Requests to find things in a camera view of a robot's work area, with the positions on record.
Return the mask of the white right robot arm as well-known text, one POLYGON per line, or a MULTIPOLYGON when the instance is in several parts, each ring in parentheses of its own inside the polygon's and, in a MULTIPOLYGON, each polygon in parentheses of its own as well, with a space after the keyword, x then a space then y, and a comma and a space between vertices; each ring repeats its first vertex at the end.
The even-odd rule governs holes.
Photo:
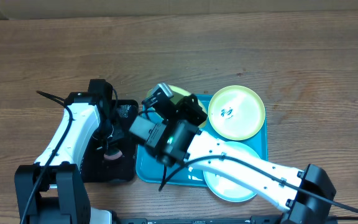
POLYGON ((144 129, 143 146, 156 160, 168 167, 193 167, 214 173, 260 195, 282 211, 280 223, 326 223, 336 194, 332 182, 319 167, 306 170, 280 166, 228 146, 199 128, 206 121, 195 95, 173 103, 163 93, 143 100, 162 117, 154 123, 139 116, 144 129))

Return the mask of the light blue plate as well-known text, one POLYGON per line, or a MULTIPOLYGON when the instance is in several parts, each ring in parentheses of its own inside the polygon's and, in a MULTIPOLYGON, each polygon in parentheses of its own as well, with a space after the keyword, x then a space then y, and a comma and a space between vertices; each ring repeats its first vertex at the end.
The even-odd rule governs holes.
MULTIPOLYGON (((260 159, 260 156, 249 146, 237 141, 226 142, 228 146, 233 147, 239 151, 244 151, 253 157, 260 159)), ((210 191, 219 198, 228 202, 246 202, 253 199, 256 193, 244 188, 224 177, 210 172, 203 172, 204 180, 210 191)))

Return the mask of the orange green scrub sponge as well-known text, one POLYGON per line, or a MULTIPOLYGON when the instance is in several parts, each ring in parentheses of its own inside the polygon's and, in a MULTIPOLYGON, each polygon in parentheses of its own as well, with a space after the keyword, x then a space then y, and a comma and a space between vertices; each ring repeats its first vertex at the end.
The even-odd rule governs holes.
POLYGON ((104 154, 104 159, 108 161, 115 161, 117 159, 120 159, 123 156, 123 153, 120 150, 115 151, 107 151, 104 154))

